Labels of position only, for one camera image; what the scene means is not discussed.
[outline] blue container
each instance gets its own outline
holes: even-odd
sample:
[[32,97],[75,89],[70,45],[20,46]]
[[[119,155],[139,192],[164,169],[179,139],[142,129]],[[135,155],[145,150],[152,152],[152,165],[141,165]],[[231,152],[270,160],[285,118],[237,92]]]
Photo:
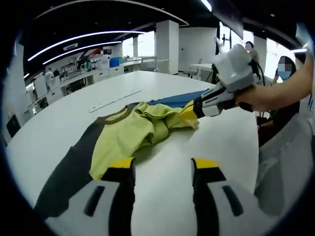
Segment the blue container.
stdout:
[[119,66],[119,58],[111,58],[109,60],[109,67]]

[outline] window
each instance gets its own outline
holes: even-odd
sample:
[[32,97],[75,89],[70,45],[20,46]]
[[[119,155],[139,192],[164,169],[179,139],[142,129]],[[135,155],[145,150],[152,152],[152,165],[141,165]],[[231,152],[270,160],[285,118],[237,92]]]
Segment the window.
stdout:
[[241,44],[243,47],[245,47],[246,42],[252,42],[254,44],[254,34],[250,31],[243,31],[243,39],[240,38],[236,33],[232,31],[232,47],[235,44]]
[[227,41],[227,39],[230,38],[230,28],[223,26],[222,22],[220,22],[220,52],[227,53],[230,51],[230,41]]
[[155,55],[155,39],[154,31],[147,32],[138,36],[138,56],[154,56]]
[[133,38],[123,41],[123,57],[133,57]]
[[[230,28],[223,26],[222,22],[220,22],[220,43],[223,44],[223,36],[225,39],[230,39]],[[241,39],[234,31],[231,31],[232,38],[232,47],[235,44],[241,44],[245,47],[247,41],[254,43],[254,34],[250,31],[243,31],[243,39]],[[224,46],[221,47],[221,51],[226,53],[230,51],[230,41],[225,41]]]
[[[287,56],[295,63],[295,55],[288,48],[282,46],[269,38],[267,38],[267,55],[266,55],[266,67],[265,76],[273,79],[278,67],[280,57]],[[282,79],[278,78],[278,83],[283,82]]]

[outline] table surface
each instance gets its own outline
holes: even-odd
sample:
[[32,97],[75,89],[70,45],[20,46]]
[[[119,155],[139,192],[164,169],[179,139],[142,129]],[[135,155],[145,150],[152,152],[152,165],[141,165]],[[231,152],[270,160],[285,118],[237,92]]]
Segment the table surface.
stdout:
[[[117,112],[131,102],[212,86],[180,76],[136,71],[71,93],[34,116],[8,144],[13,177],[34,207],[51,172],[97,117]],[[95,105],[138,90],[142,91],[89,113]],[[147,161],[136,166],[132,235],[196,235],[190,159],[211,158],[222,162],[220,168],[226,178],[253,193],[258,170],[254,113],[234,108],[214,118],[202,118],[196,131],[174,131],[150,151],[142,149],[134,156],[141,155]]]
[[207,64],[192,64],[189,66],[190,69],[201,69],[201,70],[206,70],[206,71],[212,71],[212,64],[207,63]]

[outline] face mask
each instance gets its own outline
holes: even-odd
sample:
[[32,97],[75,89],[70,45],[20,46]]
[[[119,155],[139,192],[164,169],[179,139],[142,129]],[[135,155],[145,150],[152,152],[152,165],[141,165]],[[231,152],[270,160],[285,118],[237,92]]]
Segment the face mask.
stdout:
[[278,73],[283,81],[288,79],[291,75],[291,71],[278,71]]

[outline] ceiling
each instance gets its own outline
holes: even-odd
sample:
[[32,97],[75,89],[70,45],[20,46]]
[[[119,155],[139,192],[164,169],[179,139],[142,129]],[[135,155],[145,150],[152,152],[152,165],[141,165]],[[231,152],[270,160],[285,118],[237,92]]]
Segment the ceiling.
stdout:
[[[140,26],[141,31],[155,29],[155,23],[173,20],[189,27],[216,27],[218,20],[200,0],[180,0],[178,4],[169,0],[46,0],[28,4],[28,19],[24,22],[21,44],[24,47],[25,73],[31,75],[43,68],[42,63],[63,53],[63,47],[78,43],[78,47],[91,44],[116,41],[121,33],[102,34],[71,41],[57,46],[37,56],[32,61],[29,57],[40,50],[59,41],[86,33],[108,30],[134,30]],[[298,19],[307,20],[295,0],[231,0],[244,18],[260,23],[244,24],[244,28],[254,31],[261,37],[283,40],[274,33],[261,27],[272,27],[294,38]],[[124,38],[136,36],[129,34]]]

